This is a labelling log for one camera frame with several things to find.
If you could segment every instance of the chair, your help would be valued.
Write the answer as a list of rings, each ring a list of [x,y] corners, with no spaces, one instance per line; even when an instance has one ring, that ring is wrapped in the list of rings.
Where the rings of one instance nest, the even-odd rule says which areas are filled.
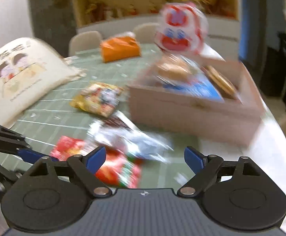
[[[135,38],[139,43],[154,43],[156,28],[158,23],[145,23],[133,29]]]
[[[97,31],[77,34],[70,41],[69,56],[74,56],[76,52],[98,48],[101,41],[101,34]]]

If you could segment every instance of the blue packaging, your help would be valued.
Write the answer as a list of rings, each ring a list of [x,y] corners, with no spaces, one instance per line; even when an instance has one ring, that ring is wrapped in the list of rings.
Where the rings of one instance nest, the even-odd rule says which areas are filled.
[[[189,83],[181,83],[179,85],[163,84],[163,88],[175,90],[180,93],[206,98],[214,101],[224,102],[220,93],[215,89],[213,84],[207,79],[204,74],[194,76],[194,79]]]

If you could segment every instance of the metal screw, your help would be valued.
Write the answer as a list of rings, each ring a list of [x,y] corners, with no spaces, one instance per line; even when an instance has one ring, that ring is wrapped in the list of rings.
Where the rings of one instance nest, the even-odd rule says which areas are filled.
[[[183,187],[180,189],[183,195],[193,195],[195,194],[195,189],[193,187]]]
[[[5,190],[5,186],[0,182],[0,192],[3,192]]]
[[[18,178],[21,178],[22,174],[20,172],[16,172],[15,175],[18,177]]]
[[[106,195],[109,193],[109,189],[107,187],[97,187],[94,189],[94,193],[97,195]]]

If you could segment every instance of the grid pattern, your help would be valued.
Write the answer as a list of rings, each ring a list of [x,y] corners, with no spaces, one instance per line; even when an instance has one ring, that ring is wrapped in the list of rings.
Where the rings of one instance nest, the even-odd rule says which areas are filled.
[[[33,150],[49,154],[62,136],[85,139],[89,124],[98,117],[82,112],[69,105],[70,100],[90,81],[101,81],[118,86],[125,86],[134,79],[137,73],[148,66],[151,57],[156,53],[155,45],[142,45],[142,57],[103,64],[99,50],[90,50],[78,54],[74,66],[87,69],[87,76],[78,81],[61,85],[29,107],[23,116],[12,127],[12,130],[26,136],[26,141]],[[129,117],[126,96],[121,96],[117,107]],[[145,161],[142,165],[140,188],[170,187],[175,191],[186,183],[194,173],[185,164],[184,148],[188,145],[208,155],[217,153],[224,159],[242,156],[241,149],[223,143],[216,143],[192,135],[171,133],[159,129],[138,125],[147,132],[157,132],[172,143],[173,152],[167,152],[166,158],[170,163]],[[9,170],[27,170],[31,164],[23,162],[16,156],[0,153],[0,164]]]

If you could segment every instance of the floor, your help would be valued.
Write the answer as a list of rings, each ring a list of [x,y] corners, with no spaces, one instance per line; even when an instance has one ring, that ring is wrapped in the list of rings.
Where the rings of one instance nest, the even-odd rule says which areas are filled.
[[[279,121],[279,118],[284,114],[286,111],[286,106],[284,102],[279,98],[268,98],[262,97],[265,104],[271,110],[271,113],[274,115],[274,118]]]

